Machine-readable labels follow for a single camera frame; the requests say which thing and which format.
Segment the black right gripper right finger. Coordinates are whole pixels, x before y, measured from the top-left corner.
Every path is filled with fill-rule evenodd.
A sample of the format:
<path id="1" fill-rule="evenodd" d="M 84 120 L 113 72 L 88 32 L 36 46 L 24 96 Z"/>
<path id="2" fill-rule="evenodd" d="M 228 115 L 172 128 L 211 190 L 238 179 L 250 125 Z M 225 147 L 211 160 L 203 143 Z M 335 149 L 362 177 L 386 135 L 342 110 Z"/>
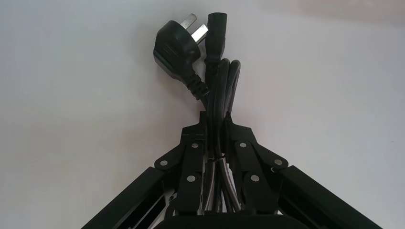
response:
<path id="1" fill-rule="evenodd" d="M 228 114 L 227 159 L 246 229 L 376 229 L 378 225 L 296 166 L 260 145 Z"/>

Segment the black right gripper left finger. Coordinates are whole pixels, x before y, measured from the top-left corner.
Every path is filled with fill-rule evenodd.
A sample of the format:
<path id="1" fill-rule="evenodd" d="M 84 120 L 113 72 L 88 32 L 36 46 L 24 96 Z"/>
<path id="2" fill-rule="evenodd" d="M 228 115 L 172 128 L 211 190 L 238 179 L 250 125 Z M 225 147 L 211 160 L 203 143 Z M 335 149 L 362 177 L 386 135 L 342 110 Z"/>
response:
<path id="1" fill-rule="evenodd" d="M 155 161 L 88 223 L 85 229 L 182 229 L 173 220 L 200 216 L 206 113 L 182 129 L 180 143 Z"/>

